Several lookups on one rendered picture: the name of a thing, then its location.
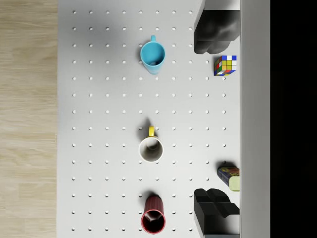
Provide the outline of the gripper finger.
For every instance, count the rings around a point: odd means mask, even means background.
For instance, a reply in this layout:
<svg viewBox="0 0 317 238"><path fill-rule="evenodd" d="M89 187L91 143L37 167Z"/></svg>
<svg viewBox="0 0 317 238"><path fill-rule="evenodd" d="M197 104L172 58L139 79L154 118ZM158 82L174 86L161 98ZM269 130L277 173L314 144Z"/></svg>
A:
<svg viewBox="0 0 317 238"><path fill-rule="evenodd" d="M203 10L194 32L194 52L220 54L238 36L239 10Z"/></svg>
<svg viewBox="0 0 317 238"><path fill-rule="evenodd" d="M240 209L219 189L194 191L194 215L200 236L240 235Z"/></svg>

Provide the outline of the flat-sided can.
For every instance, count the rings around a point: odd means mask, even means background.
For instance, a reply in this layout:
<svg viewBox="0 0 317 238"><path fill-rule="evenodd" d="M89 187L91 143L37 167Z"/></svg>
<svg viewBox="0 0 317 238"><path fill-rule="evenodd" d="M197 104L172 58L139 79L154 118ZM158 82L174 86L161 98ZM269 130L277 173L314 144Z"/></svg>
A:
<svg viewBox="0 0 317 238"><path fill-rule="evenodd" d="M240 170L237 167L219 167L217 169L218 177L232 191L240 191Z"/></svg>

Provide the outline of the puzzle cube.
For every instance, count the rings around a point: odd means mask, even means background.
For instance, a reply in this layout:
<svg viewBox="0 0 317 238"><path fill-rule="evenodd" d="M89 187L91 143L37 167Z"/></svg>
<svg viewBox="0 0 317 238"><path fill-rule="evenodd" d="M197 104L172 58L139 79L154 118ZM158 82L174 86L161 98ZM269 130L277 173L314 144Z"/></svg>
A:
<svg viewBox="0 0 317 238"><path fill-rule="evenodd" d="M214 62L214 76L230 75L237 70L237 56L223 55Z"/></svg>

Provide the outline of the red mug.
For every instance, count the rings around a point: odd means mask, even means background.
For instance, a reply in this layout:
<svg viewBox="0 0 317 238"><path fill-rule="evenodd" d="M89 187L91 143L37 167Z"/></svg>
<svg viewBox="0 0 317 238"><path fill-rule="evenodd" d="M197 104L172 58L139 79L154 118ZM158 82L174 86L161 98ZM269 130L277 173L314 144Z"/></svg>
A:
<svg viewBox="0 0 317 238"><path fill-rule="evenodd" d="M166 224L163 201L158 195L149 196L141 217L141 226L149 234L160 233Z"/></svg>

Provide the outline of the blue mug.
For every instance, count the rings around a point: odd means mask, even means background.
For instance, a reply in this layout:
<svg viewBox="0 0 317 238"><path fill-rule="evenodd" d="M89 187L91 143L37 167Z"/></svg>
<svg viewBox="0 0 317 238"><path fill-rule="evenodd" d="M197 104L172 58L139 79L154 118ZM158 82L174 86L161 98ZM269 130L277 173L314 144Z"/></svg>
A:
<svg viewBox="0 0 317 238"><path fill-rule="evenodd" d="M155 35L152 35L150 41L141 47L140 58L150 74L159 73L165 60L165 49L161 43L156 41Z"/></svg>

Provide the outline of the yellow mug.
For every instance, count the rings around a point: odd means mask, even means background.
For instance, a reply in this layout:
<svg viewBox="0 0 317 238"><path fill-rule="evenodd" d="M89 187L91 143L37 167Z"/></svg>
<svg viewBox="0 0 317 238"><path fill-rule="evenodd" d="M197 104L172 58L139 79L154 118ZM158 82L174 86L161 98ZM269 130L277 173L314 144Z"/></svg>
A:
<svg viewBox="0 0 317 238"><path fill-rule="evenodd" d="M149 135L139 144L140 157L149 163L158 162L164 153L164 147L161 140L155 136L155 127L149 126Z"/></svg>

